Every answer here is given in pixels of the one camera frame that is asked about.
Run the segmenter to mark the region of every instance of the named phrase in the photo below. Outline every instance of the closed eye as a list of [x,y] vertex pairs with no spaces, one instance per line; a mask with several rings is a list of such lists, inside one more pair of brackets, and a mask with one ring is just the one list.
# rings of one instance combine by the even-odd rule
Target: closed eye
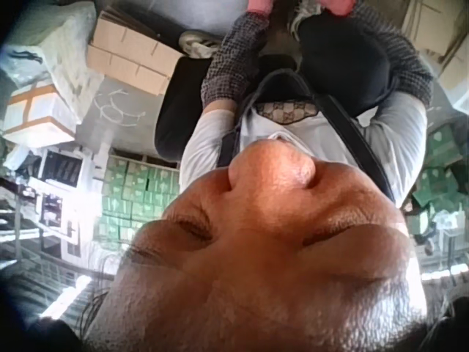
[[193,219],[178,219],[175,221],[175,223],[179,225],[184,231],[189,232],[191,235],[201,241],[207,242],[213,239],[210,235],[210,229],[208,226],[204,226],[203,224],[200,224]]

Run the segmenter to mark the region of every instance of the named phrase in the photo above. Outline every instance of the hand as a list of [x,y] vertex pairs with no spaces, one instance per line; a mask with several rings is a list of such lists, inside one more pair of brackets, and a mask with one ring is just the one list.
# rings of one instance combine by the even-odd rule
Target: hand
[[336,16],[347,16],[356,3],[355,0],[318,0],[318,2]]
[[249,0],[248,11],[269,16],[272,13],[274,0]]

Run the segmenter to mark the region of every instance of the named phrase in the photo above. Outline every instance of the nose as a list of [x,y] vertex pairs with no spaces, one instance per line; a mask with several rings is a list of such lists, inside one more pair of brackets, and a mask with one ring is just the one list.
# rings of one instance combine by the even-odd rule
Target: nose
[[316,167],[313,159],[289,142],[263,140],[249,145],[229,167],[232,189],[284,193],[308,188]]

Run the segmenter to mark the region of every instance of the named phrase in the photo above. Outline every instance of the sneaker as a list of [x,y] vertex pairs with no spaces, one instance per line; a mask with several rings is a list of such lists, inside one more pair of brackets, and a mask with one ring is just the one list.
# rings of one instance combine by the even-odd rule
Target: sneaker
[[193,59],[210,59],[218,51],[221,40],[198,31],[187,31],[179,38],[181,49]]
[[301,22],[311,16],[320,15],[322,10],[323,8],[318,4],[317,0],[300,0],[295,8],[295,17],[289,25],[289,32],[291,35],[297,41],[300,41],[300,38],[298,37],[298,28],[300,28]]

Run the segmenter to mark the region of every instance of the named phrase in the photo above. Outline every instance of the checkered sleeve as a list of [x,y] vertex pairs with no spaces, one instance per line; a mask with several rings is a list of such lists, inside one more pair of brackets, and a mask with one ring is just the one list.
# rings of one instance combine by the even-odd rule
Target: checkered sleeve
[[220,99],[241,101],[258,73],[257,60],[268,27],[268,17],[256,12],[246,12],[234,22],[202,82],[204,109]]
[[350,17],[385,49],[391,69],[399,78],[398,90],[421,100],[428,108],[433,96],[433,75],[413,44],[373,7],[358,0]]

